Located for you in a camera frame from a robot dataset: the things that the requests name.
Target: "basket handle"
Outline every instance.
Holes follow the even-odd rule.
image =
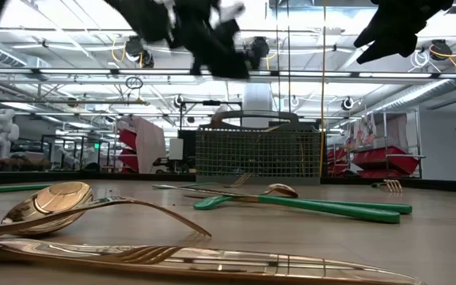
[[[219,112],[212,116],[212,124],[220,124],[224,119],[232,118],[276,118],[289,120],[291,124],[298,124],[298,115],[290,112],[273,112],[260,110]]]

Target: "ceiling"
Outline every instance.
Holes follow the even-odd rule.
[[[222,0],[222,6],[229,6],[233,2]],[[326,22],[322,18],[321,3],[307,9],[290,9],[292,20],[287,20],[286,9],[265,9],[268,7],[265,5],[268,0],[246,0],[244,3],[246,11],[238,19],[242,31],[237,35],[236,45],[241,47],[253,36],[266,36],[271,52],[268,59],[263,60],[261,70],[321,71],[325,65],[325,69],[330,71],[391,74],[456,72],[450,60],[426,62],[427,59],[421,57],[423,55],[412,55],[409,58],[393,55],[363,65],[356,63],[360,50],[353,47],[353,42],[375,12],[375,6],[371,5],[369,0],[329,1]],[[103,0],[35,0],[33,4],[34,8],[27,0],[8,1],[0,19],[0,46],[9,53],[36,57],[47,67],[54,69],[123,70],[139,67],[138,63],[123,56],[124,42],[134,33],[127,22]],[[211,21],[217,22],[217,17],[214,15]],[[325,62],[322,54],[323,23],[327,26]],[[417,50],[422,46],[428,49],[433,39],[444,39],[456,54],[456,14],[438,13],[418,36]],[[155,70],[187,70],[192,64],[192,57],[186,50],[170,52],[163,44],[149,45],[147,48],[154,57]],[[0,68],[7,67],[10,66],[0,62]],[[179,124],[178,118],[171,116],[171,120],[164,120],[161,115],[178,114],[178,108],[173,107],[177,95],[180,94],[191,101],[242,101],[245,85],[248,84],[189,76],[139,77],[145,83],[143,87],[140,90],[127,90],[124,82],[128,76],[124,75],[111,77],[87,74],[71,77],[67,74],[51,74],[47,76],[48,81],[40,82],[29,76],[0,74],[0,99],[40,99],[42,102],[53,102],[77,98],[80,101],[107,101],[80,104],[73,108],[67,104],[45,102],[33,104],[32,110],[57,113],[48,116],[56,120],[52,120],[52,123],[82,122],[105,129],[109,128],[109,125],[100,117],[78,118],[70,115],[61,116],[60,113],[112,112],[114,116],[118,113],[147,114],[149,117],[154,116],[152,119],[155,124],[166,127],[167,130],[174,130]],[[294,112],[313,118],[318,117],[321,112],[322,93],[325,95],[326,116],[360,116],[366,109],[397,91],[415,84],[423,84],[393,80],[398,78],[390,79],[383,82],[331,80],[323,88],[318,80],[308,82],[282,76],[268,79],[264,84],[271,87],[275,97],[275,109],[288,110],[288,98],[291,97],[298,100],[298,104],[297,101],[291,102],[295,103],[291,107]],[[84,82],[81,85],[72,84],[75,80]],[[348,96],[359,104],[356,104],[351,112],[344,112],[340,109],[340,102]],[[433,102],[424,103],[424,106],[437,105],[455,96],[456,93],[446,94],[435,98]],[[148,101],[150,105],[124,103],[138,98]],[[28,104],[6,104],[5,108],[8,107],[17,108],[22,112],[30,111]],[[190,116],[196,116],[197,120],[188,126],[205,124],[208,121],[207,115],[215,112],[217,108],[198,104],[189,113]]]

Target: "air duct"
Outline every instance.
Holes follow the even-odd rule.
[[[447,70],[446,72],[453,73],[452,69]],[[425,101],[429,101],[436,97],[442,96],[449,92],[456,90],[456,80],[454,79],[438,79],[438,81],[430,82],[425,85],[414,85],[407,89],[402,90],[401,92],[395,93],[392,96],[387,97],[384,101],[381,101],[378,104],[374,104],[368,108],[368,112],[377,112],[381,110],[386,111],[396,111],[396,110],[406,110],[412,106],[418,105]],[[359,112],[355,116],[364,115],[365,111]]]
[[[4,44],[0,44],[0,63],[15,68],[49,68],[51,66],[39,57],[12,51]],[[48,76],[42,74],[26,74],[26,76],[40,81],[48,80]]]

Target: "wire mesh basket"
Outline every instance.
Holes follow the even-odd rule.
[[[238,127],[236,117],[271,117],[290,123],[272,128]],[[319,131],[287,112],[232,111],[215,115],[196,132],[196,180],[231,183],[251,173],[252,184],[319,184]]]

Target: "white robot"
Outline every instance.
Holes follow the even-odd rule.
[[[0,110],[0,159],[10,157],[11,142],[19,138],[19,126],[13,123],[14,117],[14,110]]]

